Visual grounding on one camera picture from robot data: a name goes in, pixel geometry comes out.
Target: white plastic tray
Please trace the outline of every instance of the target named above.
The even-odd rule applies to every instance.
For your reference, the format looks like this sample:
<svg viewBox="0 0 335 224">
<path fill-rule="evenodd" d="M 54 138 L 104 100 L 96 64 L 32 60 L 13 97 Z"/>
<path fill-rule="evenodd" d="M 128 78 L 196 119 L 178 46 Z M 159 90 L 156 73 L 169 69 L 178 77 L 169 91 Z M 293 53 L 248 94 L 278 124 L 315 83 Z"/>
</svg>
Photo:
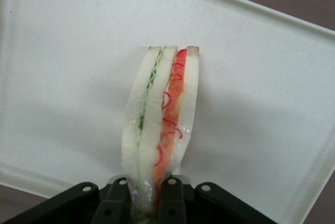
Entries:
<svg viewBox="0 0 335 224">
<path fill-rule="evenodd" d="M 279 223 L 335 164 L 335 33 L 245 0 L 0 0 L 0 183 L 51 197 L 122 174 L 148 46 L 200 47 L 182 163 Z"/>
</svg>

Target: plastic wrap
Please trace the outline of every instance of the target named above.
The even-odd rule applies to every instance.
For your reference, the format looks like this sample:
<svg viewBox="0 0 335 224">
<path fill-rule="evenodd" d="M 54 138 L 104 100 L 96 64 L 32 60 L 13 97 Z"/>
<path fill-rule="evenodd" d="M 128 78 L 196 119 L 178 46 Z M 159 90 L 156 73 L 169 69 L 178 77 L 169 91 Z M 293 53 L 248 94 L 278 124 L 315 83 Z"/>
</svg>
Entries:
<svg viewBox="0 0 335 224">
<path fill-rule="evenodd" d="M 197 47 L 150 47 L 135 79 L 122 134 L 122 166 L 135 223 L 155 218 L 160 185 L 188 145 L 198 85 Z"/>
</svg>

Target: white tray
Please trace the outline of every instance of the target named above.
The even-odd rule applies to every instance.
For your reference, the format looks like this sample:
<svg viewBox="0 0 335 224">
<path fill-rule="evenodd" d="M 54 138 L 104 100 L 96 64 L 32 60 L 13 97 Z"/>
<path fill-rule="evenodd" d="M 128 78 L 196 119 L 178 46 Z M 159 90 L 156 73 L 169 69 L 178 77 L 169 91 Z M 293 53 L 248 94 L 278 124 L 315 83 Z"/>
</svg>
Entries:
<svg viewBox="0 0 335 224">
<path fill-rule="evenodd" d="M 122 174 L 148 46 L 200 47 L 182 174 L 302 223 L 335 165 L 335 33 L 245 0 L 0 0 L 0 183 L 51 197 Z"/>
</svg>

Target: screw hole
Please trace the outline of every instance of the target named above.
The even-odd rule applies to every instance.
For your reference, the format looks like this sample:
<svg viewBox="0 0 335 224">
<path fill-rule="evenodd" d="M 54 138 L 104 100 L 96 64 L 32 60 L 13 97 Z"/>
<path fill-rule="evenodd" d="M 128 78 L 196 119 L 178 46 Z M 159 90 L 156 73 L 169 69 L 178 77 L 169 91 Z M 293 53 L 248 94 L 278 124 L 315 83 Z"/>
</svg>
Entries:
<svg viewBox="0 0 335 224">
<path fill-rule="evenodd" d="M 203 186 L 201 186 L 201 190 L 204 191 L 204 192 L 209 192 L 211 190 L 211 188 L 208 185 L 203 185 Z"/>
<path fill-rule="evenodd" d="M 167 182 L 169 185 L 175 185 L 177 183 L 177 181 L 174 178 L 169 179 Z"/>
<path fill-rule="evenodd" d="M 174 209 L 169 210 L 169 215 L 175 215 L 175 214 L 176 214 L 176 211 Z"/>
<path fill-rule="evenodd" d="M 120 180 L 120 181 L 119 181 L 119 184 L 120 184 L 120 185 L 126 185 L 126 184 L 127 184 L 127 181 L 126 181 L 126 180 Z"/>
<path fill-rule="evenodd" d="M 105 215 L 111 215 L 112 212 L 113 212 L 112 210 L 107 209 L 107 210 L 105 210 L 104 214 Z"/>
<path fill-rule="evenodd" d="M 88 192 L 88 191 L 91 190 L 91 189 L 92 189 L 91 186 L 84 186 L 84 187 L 82 188 L 82 191 L 83 191 L 83 192 Z"/>
</svg>

